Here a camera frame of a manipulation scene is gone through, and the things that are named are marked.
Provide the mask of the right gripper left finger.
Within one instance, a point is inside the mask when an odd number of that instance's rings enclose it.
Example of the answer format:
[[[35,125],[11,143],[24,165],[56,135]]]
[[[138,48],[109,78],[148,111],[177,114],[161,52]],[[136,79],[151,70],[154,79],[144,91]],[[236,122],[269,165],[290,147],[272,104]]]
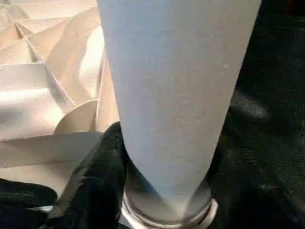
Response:
[[[73,171],[46,219],[48,229],[122,229],[127,152],[119,122]]]

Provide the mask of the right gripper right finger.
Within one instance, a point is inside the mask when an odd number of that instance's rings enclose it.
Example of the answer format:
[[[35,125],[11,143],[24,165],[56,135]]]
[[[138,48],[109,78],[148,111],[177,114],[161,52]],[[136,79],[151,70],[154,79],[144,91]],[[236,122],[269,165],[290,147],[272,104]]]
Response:
[[[250,151],[218,146],[209,169],[212,229],[303,229],[305,212]]]

